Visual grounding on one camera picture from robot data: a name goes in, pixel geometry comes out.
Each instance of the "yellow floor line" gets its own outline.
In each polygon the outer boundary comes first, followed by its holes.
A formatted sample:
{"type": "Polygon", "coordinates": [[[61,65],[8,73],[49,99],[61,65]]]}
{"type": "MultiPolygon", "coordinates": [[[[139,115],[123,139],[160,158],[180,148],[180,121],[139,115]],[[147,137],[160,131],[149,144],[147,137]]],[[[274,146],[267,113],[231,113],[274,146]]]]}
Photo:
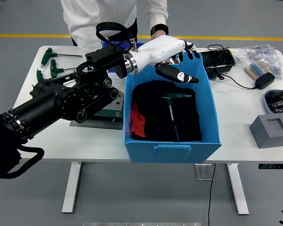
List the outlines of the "yellow floor line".
{"type": "MultiPolygon", "coordinates": [[[[0,34],[0,38],[70,38],[69,34],[0,34]]],[[[138,35],[139,39],[150,39],[150,35],[138,35]]],[[[283,41],[283,37],[242,37],[242,36],[190,36],[175,35],[179,39],[199,40],[258,40],[283,41]]]]}

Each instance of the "white robotic hand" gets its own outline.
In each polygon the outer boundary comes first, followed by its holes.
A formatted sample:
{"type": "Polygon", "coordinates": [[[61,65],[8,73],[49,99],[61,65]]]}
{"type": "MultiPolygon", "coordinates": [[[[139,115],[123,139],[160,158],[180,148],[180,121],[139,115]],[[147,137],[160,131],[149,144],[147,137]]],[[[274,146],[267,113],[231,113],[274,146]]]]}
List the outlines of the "white robotic hand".
{"type": "Polygon", "coordinates": [[[195,57],[200,58],[192,43],[172,36],[159,36],[143,44],[138,49],[130,50],[126,54],[125,64],[127,71],[130,74],[136,74],[141,72],[145,66],[152,65],[155,66],[158,75],[172,81],[198,83],[199,80],[197,78],[184,74],[170,65],[161,63],[177,54],[179,54],[179,60],[183,61],[184,50],[187,52],[189,59],[193,59],[192,52],[195,54],[195,57]]]}

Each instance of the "black power adapter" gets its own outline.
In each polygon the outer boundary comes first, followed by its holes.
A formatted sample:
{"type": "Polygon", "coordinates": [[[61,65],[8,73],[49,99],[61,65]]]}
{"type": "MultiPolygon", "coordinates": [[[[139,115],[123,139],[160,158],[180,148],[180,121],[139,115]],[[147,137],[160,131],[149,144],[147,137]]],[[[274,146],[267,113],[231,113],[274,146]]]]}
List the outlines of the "black power adapter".
{"type": "Polygon", "coordinates": [[[255,89],[264,89],[265,87],[269,86],[275,81],[275,77],[270,72],[265,73],[264,75],[260,76],[255,81],[255,89]]]}

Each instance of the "gray 3d printed holder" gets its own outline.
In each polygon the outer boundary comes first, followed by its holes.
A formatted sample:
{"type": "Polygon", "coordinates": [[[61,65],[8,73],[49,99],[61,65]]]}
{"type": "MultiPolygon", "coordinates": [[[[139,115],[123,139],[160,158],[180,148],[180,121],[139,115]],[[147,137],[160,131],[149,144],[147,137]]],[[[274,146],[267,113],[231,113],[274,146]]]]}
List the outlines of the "gray 3d printed holder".
{"type": "Polygon", "coordinates": [[[283,146],[283,114],[258,115],[250,126],[258,148],[283,146]]]}

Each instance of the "blue plastic bin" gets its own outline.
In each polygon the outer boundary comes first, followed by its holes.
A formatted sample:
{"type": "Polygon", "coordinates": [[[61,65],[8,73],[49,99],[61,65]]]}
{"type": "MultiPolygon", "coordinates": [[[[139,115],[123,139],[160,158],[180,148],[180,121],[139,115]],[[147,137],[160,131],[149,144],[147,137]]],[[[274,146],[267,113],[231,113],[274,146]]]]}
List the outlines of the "blue plastic bin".
{"type": "Polygon", "coordinates": [[[181,88],[194,89],[196,106],[200,118],[201,142],[156,142],[134,140],[130,136],[132,91],[144,82],[166,80],[147,66],[136,75],[128,75],[125,83],[124,127],[125,147],[131,162],[157,163],[203,163],[220,146],[219,128],[214,99],[208,76],[203,68],[202,57],[190,60],[184,53],[184,61],[173,65],[179,70],[199,79],[197,84],[176,83],[181,88]]]}

